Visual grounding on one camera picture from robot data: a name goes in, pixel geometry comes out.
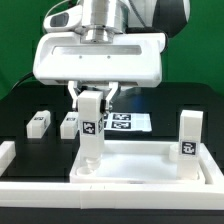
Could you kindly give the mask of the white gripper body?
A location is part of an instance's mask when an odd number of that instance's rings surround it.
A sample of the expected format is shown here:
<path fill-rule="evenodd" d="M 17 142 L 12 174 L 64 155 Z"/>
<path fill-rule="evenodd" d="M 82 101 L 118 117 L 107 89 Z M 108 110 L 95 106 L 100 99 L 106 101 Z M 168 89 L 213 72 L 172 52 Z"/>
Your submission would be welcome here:
<path fill-rule="evenodd" d="M 33 73 L 46 85 L 80 81 L 156 87 L 165 44 L 162 33 L 118 34 L 110 44 L 84 44 L 73 32 L 50 33 L 38 44 Z"/>

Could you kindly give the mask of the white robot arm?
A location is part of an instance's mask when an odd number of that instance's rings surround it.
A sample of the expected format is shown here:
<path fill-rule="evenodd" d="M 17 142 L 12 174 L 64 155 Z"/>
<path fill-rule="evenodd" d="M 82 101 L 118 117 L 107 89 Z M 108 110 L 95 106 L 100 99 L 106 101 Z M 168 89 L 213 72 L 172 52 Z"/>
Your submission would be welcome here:
<path fill-rule="evenodd" d="M 78 0 L 44 18 L 33 65 L 45 85 L 66 85 L 78 107 L 78 89 L 106 93 L 111 109 L 123 86 L 156 87 L 162 81 L 161 54 L 187 25 L 190 0 Z"/>

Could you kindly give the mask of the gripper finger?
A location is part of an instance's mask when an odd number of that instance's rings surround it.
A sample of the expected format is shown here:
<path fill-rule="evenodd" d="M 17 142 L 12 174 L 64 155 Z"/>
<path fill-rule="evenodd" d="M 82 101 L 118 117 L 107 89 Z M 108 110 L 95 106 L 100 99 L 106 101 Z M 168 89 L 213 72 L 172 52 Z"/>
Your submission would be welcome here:
<path fill-rule="evenodd" d="M 69 81 L 68 91 L 72 98 L 72 109 L 74 111 L 78 110 L 78 96 L 81 93 L 82 85 L 80 81 Z"/>
<path fill-rule="evenodd" d="M 118 82 L 110 82 L 109 83 L 109 93 L 107 94 L 105 99 L 101 100 L 100 104 L 100 112 L 108 113 L 111 110 L 111 103 L 119 94 L 119 83 Z"/>

